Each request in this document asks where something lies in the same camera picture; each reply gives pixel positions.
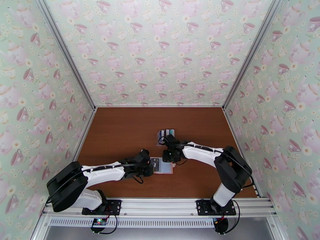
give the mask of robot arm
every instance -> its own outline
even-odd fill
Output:
[[[242,190],[252,174],[250,166],[231,146],[222,149],[202,146],[190,141],[180,143],[171,134],[164,138],[164,145],[168,147],[163,151],[162,158],[165,162],[178,162],[180,158],[194,159],[217,169],[222,183],[210,199],[211,207],[216,213],[223,211],[223,207]]]
[[[51,200],[55,212],[75,207],[99,214],[105,211],[106,197],[101,190],[92,191],[88,187],[152,174],[153,166],[147,150],[141,150],[135,157],[107,165],[81,166],[79,162],[72,162],[48,181],[48,201]]]

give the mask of teapot pattern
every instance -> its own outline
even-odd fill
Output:
[[[221,106],[270,3],[47,0],[97,106]]]
[[[76,20],[79,1],[64,0],[56,11]],[[91,107],[34,0],[1,0],[0,17],[0,211],[7,219],[0,239],[29,239],[45,185],[72,159]],[[79,55],[96,51],[93,40],[74,44]],[[90,79],[100,83],[103,74]]]
[[[284,1],[226,107],[260,193],[289,239],[320,239],[318,4]]]

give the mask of metal vent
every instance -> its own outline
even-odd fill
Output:
[[[52,217],[50,226],[74,226],[91,227],[94,218],[77,217]],[[116,225],[115,218],[111,218],[107,228],[113,228]],[[208,219],[159,219],[159,218],[125,218],[118,219],[118,228],[213,228],[213,220]]]

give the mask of wallpaper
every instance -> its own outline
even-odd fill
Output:
[[[285,0],[227,113],[290,239],[320,239],[320,0]]]
[[[271,0],[46,0],[97,106],[221,106]]]
[[[0,239],[29,239],[91,108],[33,0],[0,0]]]

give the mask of gray floor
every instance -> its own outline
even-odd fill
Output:
[[[92,234],[89,228],[50,227],[46,240],[272,240],[265,218],[242,218],[238,226],[226,236],[219,236],[214,229],[145,229],[119,228],[111,235]]]

